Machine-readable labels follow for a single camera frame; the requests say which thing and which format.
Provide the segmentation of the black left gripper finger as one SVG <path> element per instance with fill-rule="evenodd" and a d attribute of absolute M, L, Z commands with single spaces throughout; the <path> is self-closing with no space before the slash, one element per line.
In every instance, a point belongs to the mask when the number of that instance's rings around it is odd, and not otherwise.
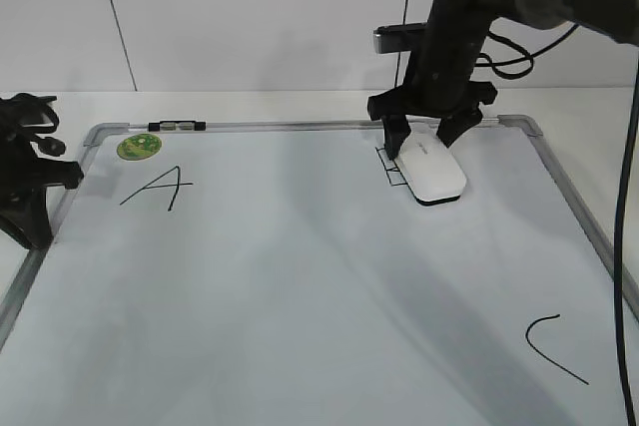
<path fill-rule="evenodd" d="M 36 189 L 2 197 L 1 229 L 27 250 L 48 247 L 53 233 L 46 206 L 46 190 Z"/>

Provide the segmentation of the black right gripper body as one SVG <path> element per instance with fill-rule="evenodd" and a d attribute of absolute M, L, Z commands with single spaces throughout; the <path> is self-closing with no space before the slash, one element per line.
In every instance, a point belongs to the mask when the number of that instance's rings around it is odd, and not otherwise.
<path fill-rule="evenodd" d="M 433 8 L 417 48 L 411 51 L 402 84 L 368 98 L 369 118 L 444 119 L 476 103 L 492 104 L 496 88 L 489 82 L 472 82 L 470 77 L 494 20 L 485 12 L 445 13 Z"/>

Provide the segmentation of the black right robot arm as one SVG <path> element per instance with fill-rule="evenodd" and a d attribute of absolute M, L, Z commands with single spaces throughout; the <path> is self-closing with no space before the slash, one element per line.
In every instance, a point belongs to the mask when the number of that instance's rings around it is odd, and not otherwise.
<path fill-rule="evenodd" d="M 410 54 L 402 83 L 367 102 L 370 118 L 382 122 L 390 159 L 411 133 L 410 116 L 438 119 L 446 146 L 481 122 L 481 106 L 492 104 L 497 91 L 471 76 L 499 18 L 538 30 L 571 22 L 619 44 L 638 43 L 638 0 L 432 0 L 426 22 L 374 32 L 378 53 Z"/>

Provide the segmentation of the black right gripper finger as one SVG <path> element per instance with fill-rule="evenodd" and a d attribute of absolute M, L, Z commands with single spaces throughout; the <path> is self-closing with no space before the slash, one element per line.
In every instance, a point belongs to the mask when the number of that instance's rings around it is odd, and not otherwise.
<path fill-rule="evenodd" d="M 464 133 L 477 126 L 483 120 L 478 107 L 464 109 L 439 122 L 437 137 L 447 147 L 451 147 Z"/>
<path fill-rule="evenodd" d="M 397 157 L 401 146 L 411 133 L 406 116 L 388 115 L 382 119 L 384 150 L 388 157 Z"/>

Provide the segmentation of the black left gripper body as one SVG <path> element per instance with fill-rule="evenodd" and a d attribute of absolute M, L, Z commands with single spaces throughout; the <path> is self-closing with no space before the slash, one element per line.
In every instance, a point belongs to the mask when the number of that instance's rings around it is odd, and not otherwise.
<path fill-rule="evenodd" d="M 1 198 L 62 187 L 76 189 L 84 178 L 76 162 L 63 161 L 66 145 L 54 137 L 60 119 L 53 95 L 17 94 L 1 101 Z"/>

